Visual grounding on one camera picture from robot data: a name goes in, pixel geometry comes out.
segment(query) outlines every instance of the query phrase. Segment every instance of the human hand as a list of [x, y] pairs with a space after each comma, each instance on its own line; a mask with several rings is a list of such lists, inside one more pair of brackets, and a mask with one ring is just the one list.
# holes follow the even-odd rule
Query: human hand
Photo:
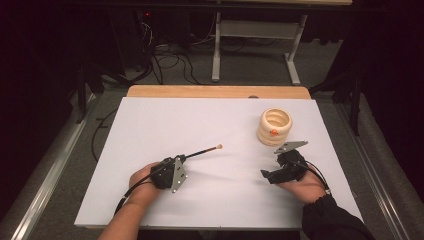
[[[129, 187], [132, 187], [142, 178], [149, 175], [150, 169], [157, 164], [159, 164], [159, 162], [148, 164], [144, 168], [131, 175]], [[160, 193], [161, 190], [157, 189], [151, 182], [151, 179], [148, 178], [144, 181], [143, 184], [134, 189], [134, 191], [129, 196], [127, 203], [135, 203], [143, 208], [147, 208], [154, 200], [156, 200]]]
[[306, 171], [300, 181], [283, 182], [276, 185], [293, 193], [305, 204], [314, 203], [326, 194], [321, 181], [310, 171]]

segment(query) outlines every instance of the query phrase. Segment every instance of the gray floor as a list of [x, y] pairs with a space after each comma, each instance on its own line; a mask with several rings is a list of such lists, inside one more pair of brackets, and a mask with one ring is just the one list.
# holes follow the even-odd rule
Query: gray floor
[[[224, 48], [230, 51], [237, 49], [238, 46], [237, 43], [232, 43], [224, 45]], [[295, 63], [303, 86], [311, 87], [324, 80], [339, 46], [340, 44], [321, 46], [317, 42], [301, 44]], [[285, 47], [287, 44], [279, 43], [243, 48], [237, 53], [223, 52], [219, 84], [290, 85], [287, 69], [281, 56], [281, 48]], [[159, 61], [163, 67], [164, 84], [190, 84], [183, 77], [184, 62], [180, 59], [177, 65], [173, 66], [178, 59], [175, 55], [164, 54], [168, 57]], [[210, 84], [212, 50], [192, 48], [192, 51], [186, 54], [190, 57], [196, 79]], [[185, 64], [186, 76], [190, 80], [187, 59]], [[136, 74], [134, 71], [128, 70], [129, 76], [134, 74]], [[154, 74], [151, 74], [139, 84], [157, 84], [157, 80]], [[98, 125], [96, 118], [105, 117], [115, 109], [125, 94], [124, 88], [107, 85], [105, 93], [96, 96], [90, 102], [92, 111], [86, 118], [86, 125], [76, 141], [74, 150], [69, 155], [66, 167], [49, 202], [42, 207], [41, 210], [44, 211], [28, 239], [97, 238], [100, 230], [78, 228], [73, 225], [73, 222], [96, 166], [90, 149], [91, 138]], [[365, 224], [377, 239], [423, 239], [423, 203], [385, 143], [366, 100], [362, 97], [359, 118], [360, 137], [355, 137], [346, 126], [345, 110], [349, 106], [333, 104], [330, 94], [320, 93], [314, 98], [318, 102]], [[58, 156], [61, 156], [63, 149], [67, 147], [68, 139], [75, 132], [76, 117], [77, 112], [74, 111], [69, 122], [16, 199], [9, 214], [2, 221], [0, 239], [12, 238], [51, 166]], [[108, 119], [106, 125], [110, 126], [112, 123], [113, 117]], [[101, 152], [109, 129], [101, 129], [98, 132], [94, 141], [97, 155]]]

